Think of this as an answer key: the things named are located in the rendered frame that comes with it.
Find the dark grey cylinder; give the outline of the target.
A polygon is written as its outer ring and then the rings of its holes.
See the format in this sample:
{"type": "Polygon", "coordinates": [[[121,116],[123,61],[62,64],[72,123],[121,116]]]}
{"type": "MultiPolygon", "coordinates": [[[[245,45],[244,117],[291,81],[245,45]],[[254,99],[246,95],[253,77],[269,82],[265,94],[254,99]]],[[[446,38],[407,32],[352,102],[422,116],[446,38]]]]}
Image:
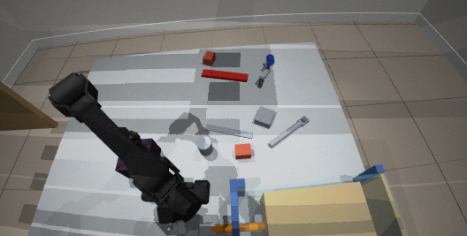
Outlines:
{"type": "Polygon", "coordinates": [[[200,137],[196,141],[196,146],[198,147],[200,153],[203,156],[208,156],[213,151],[213,147],[211,145],[211,140],[206,136],[200,137]]]}

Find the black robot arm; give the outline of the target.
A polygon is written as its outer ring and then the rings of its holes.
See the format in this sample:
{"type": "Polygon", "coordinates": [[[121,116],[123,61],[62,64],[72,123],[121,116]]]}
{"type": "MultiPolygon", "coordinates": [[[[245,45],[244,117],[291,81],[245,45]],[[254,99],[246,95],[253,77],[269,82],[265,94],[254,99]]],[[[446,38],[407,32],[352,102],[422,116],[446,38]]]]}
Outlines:
{"type": "Polygon", "coordinates": [[[190,220],[203,201],[184,184],[179,168],[164,156],[156,156],[141,144],[140,135],[126,127],[117,127],[98,103],[98,90],[82,73],[70,73],[49,89],[52,106],[65,117],[86,126],[126,164],[133,184],[157,207],[160,224],[190,220]],[[175,173],[172,175],[170,169],[175,173]],[[156,193],[154,196],[149,193],[156,193]]]}

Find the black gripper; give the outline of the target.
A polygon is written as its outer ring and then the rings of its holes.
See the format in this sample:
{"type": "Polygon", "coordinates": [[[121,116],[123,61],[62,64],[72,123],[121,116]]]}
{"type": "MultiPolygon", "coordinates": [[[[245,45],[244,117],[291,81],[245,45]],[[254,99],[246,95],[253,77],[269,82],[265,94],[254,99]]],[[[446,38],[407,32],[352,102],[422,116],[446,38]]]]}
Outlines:
{"type": "MultiPolygon", "coordinates": [[[[180,184],[184,184],[186,187],[188,187],[196,197],[199,197],[203,201],[203,204],[209,203],[211,183],[208,180],[196,180],[195,183],[184,182],[185,180],[181,181],[180,184]]],[[[153,202],[147,195],[143,193],[142,201],[153,202]]]]}

